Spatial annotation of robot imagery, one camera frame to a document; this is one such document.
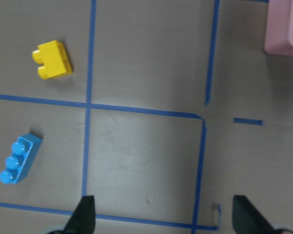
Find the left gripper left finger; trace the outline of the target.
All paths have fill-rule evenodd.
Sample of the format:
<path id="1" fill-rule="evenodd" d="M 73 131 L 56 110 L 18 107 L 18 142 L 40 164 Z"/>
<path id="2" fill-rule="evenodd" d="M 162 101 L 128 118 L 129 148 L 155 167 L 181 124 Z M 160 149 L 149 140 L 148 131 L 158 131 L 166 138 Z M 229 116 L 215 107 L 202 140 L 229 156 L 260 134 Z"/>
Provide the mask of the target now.
<path id="1" fill-rule="evenodd" d="M 64 234 L 93 234 L 96 226 L 93 195 L 83 196 L 64 227 Z"/>

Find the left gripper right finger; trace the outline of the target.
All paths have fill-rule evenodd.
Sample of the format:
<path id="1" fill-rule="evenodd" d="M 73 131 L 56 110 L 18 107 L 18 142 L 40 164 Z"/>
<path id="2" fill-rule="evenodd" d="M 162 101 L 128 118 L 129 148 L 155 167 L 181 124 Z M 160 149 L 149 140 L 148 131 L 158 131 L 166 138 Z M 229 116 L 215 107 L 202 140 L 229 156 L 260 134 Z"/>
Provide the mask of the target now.
<path id="1" fill-rule="evenodd" d="M 234 195 L 232 226 L 236 234 L 270 234 L 273 226 L 244 195 Z"/>

